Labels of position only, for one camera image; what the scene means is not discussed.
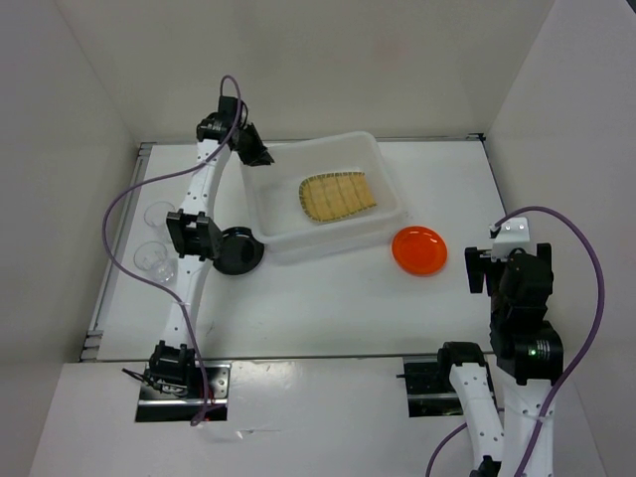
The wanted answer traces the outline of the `orange round plate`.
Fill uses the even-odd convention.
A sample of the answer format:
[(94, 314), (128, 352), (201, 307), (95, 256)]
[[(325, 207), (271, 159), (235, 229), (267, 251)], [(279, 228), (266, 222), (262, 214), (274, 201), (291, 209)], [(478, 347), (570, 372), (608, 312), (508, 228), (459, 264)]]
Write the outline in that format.
[(392, 240), (391, 252), (403, 271), (417, 276), (439, 272), (448, 257), (443, 238), (422, 226), (409, 226), (397, 232)]

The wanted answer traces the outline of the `woven bamboo tray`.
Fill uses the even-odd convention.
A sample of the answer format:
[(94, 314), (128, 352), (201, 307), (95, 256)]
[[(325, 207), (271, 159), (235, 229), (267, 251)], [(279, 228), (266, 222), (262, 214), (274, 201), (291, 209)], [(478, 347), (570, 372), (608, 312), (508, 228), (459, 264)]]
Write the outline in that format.
[(377, 205), (364, 172), (335, 172), (304, 179), (298, 190), (304, 214), (316, 223), (338, 222)]

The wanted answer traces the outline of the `black round plate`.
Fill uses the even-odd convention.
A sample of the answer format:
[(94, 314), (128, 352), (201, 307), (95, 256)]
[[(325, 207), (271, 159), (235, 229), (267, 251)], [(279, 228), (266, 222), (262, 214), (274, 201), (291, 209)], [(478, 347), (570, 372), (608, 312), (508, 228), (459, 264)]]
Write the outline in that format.
[(250, 228), (232, 227), (223, 231), (220, 254), (213, 260), (213, 267), (224, 275), (244, 275), (257, 268), (263, 256), (264, 244)]

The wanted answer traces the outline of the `right arm metal base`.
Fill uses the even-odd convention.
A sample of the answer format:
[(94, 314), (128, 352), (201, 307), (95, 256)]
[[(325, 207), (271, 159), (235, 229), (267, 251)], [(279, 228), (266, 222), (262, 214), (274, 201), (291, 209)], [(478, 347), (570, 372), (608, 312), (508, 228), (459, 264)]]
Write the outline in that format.
[(434, 356), (405, 357), (402, 380), (407, 399), (408, 416), (436, 417), (462, 415), (462, 407), (450, 383), (441, 374)]

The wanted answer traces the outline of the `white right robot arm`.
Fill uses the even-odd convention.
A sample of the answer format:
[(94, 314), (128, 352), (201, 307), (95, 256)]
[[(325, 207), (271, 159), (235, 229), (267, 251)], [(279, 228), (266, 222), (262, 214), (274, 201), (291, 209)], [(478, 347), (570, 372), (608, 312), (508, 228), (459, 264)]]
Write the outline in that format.
[(487, 292), (490, 342), (501, 373), (504, 406), (498, 408), (481, 348), (446, 342), (438, 350), (435, 378), (455, 391), (468, 430), (474, 476), (551, 476), (554, 473), (554, 407), (548, 394), (563, 372), (562, 340), (547, 320), (553, 293), (552, 249), (516, 247), (501, 258), (464, 251), (469, 289)]

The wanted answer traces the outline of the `left arm metal base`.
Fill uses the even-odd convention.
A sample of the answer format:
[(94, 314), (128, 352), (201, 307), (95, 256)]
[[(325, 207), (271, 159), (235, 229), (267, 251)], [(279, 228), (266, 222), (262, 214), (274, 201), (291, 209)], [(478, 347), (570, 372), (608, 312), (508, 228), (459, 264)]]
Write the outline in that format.
[[(225, 421), (228, 416), (232, 365), (229, 362), (206, 362), (209, 400), (203, 422)], [(140, 384), (135, 421), (141, 423), (190, 422), (202, 409), (205, 392), (200, 371), (195, 371), (191, 385), (159, 381)]]

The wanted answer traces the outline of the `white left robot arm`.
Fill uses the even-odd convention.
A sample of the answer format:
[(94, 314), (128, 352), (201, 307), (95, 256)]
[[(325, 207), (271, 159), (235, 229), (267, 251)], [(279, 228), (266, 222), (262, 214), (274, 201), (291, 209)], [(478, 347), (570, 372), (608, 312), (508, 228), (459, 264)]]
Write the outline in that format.
[(185, 199), (167, 214), (166, 226), (177, 258), (174, 293), (168, 322), (149, 359), (144, 379), (149, 386), (175, 397), (201, 396), (210, 389), (198, 370), (191, 332), (211, 267), (237, 276), (254, 270), (262, 260), (264, 245), (251, 230), (221, 230), (214, 221), (214, 203), (221, 176), (231, 155), (244, 166), (274, 163), (255, 126), (248, 121), (245, 103), (222, 95), (218, 110), (197, 125), (197, 170), (191, 175)]

